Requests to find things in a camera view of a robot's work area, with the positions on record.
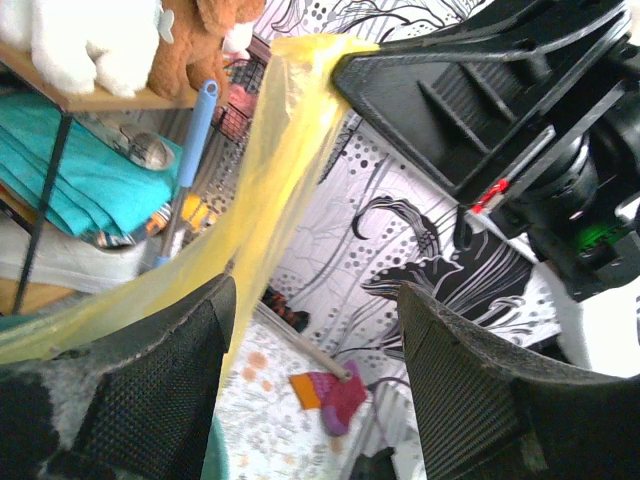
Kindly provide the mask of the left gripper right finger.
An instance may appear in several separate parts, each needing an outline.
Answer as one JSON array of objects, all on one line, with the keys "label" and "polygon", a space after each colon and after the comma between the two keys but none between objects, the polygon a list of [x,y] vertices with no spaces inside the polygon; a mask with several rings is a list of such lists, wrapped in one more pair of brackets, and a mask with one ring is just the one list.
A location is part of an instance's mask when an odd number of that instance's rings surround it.
[{"label": "left gripper right finger", "polygon": [[635,479],[639,381],[519,347],[419,286],[397,299],[431,479]]}]

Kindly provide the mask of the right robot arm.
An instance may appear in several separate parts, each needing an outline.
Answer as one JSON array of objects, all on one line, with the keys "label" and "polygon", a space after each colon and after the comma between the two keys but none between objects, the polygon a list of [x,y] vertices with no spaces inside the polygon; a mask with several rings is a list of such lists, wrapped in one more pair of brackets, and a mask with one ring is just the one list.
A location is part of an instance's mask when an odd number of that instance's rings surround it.
[{"label": "right robot arm", "polygon": [[461,213],[527,238],[573,363],[638,374],[637,2],[496,1],[331,78]]}]

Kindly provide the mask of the yellow trash bag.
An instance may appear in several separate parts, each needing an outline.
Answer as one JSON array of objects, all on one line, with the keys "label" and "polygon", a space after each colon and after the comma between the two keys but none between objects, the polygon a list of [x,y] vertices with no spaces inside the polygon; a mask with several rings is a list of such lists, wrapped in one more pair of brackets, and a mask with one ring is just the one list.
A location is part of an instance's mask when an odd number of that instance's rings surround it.
[{"label": "yellow trash bag", "polygon": [[277,267],[350,111],[331,73],[377,44],[346,34],[277,38],[260,86],[235,198],[166,265],[76,306],[1,335],[4,364],[50,359],[169,307],[224,269],[244,329]]}]

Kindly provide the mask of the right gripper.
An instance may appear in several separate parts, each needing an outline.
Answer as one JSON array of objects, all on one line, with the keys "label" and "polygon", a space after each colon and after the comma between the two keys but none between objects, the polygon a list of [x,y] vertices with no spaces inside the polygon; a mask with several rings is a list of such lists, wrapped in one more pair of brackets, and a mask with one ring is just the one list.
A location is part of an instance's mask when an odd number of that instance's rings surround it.
[{"label": "right gripper", "polygon": [[344,59],[332,80],[462,211],[507,235],[639,227],[639,14],[625,1],[496,1]]}]

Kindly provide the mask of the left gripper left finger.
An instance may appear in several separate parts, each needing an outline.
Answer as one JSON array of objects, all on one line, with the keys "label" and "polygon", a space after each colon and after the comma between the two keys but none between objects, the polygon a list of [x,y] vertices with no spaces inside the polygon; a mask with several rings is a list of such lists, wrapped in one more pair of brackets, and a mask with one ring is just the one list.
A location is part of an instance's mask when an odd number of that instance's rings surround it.
[{"label": "left gripper left finger", "polygon": [[221,274],[85,356],[54,360],[50,478],[199,478],[235,305]]}]

